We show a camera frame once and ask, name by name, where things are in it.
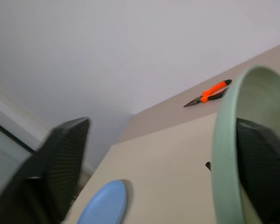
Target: orange pliers handle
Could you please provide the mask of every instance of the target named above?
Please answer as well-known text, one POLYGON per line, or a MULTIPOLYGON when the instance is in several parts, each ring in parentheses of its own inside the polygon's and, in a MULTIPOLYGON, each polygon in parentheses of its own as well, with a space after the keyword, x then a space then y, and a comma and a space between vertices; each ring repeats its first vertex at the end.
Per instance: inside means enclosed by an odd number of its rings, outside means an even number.
POLYGON ((215 99, 221 98, 223 96, 225 90, 223 90, 223 91, 221 91, 221 92, 219 92, 217 94, 214 94, 214 93, 217 92, 218 90, 228 86, 231 82, 232 82, 231 79, 227 79, 225 81, 222 81, 222 82, 214 85, 209 90, 204 91, 202 93, 202 95, 201 95, 201 98, 200 98, 201 102, 206 103, 206 102, 208 102, 210 100, 215 100, 215 99))

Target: mint green bowl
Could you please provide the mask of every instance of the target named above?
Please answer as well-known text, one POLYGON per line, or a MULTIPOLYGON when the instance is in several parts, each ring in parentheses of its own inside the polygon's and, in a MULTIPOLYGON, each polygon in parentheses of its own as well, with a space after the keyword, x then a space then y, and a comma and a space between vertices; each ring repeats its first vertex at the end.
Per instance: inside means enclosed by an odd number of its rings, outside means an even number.
POLYGON ((238 177, 236 118, 265 125, 280 138, 280 75, 258 66, 237 80, 223 97, 212 146, 212 189, 218 224, 248 224, 238 177))

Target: black object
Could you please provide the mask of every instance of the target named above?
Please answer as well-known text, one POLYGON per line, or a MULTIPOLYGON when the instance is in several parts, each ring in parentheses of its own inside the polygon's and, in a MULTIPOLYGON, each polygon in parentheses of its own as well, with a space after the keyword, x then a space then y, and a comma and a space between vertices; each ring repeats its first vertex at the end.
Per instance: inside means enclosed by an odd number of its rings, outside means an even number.
POLYGON ((210 162, 207 162, 207 163, 205 164, 205 166, 207 167, 207 169, 209 169, 209 170, 211 171, 211 163, 210 163, 210 162))
POLYGON ((280 139, 269 128, 237 119, 240 181, 263 224, 280 224, 280 139))
POLYGON ((53 129, 0 195, 0 224, 61 223, 79 179, 88 118, 53 129))

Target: beige table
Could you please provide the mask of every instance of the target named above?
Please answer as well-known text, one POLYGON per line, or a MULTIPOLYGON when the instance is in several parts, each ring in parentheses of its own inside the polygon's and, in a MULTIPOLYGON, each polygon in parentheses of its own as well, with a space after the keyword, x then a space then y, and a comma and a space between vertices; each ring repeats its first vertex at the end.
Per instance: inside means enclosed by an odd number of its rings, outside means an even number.
POLYGON ((216 114, 114 145, 64 223, 75 224, 109 181, 128 190, 125 224, 214 224, 211 142, 216 114))

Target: pliers jaw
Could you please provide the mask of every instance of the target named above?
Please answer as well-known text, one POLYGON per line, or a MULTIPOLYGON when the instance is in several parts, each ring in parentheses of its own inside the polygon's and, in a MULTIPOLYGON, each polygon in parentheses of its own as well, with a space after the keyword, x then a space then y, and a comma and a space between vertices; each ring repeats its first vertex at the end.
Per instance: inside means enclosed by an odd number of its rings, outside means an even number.
POLYGON ((187 104, 186 104, 185 106, 183 106, 183 107, 193 106, 193 105, 199 104, 199 103, 202 102, 202 101, 201 101, 201 98, 202 98, 202 96, 199 96, 199 97, 193 99, 191 102, 187 103, 187 104))

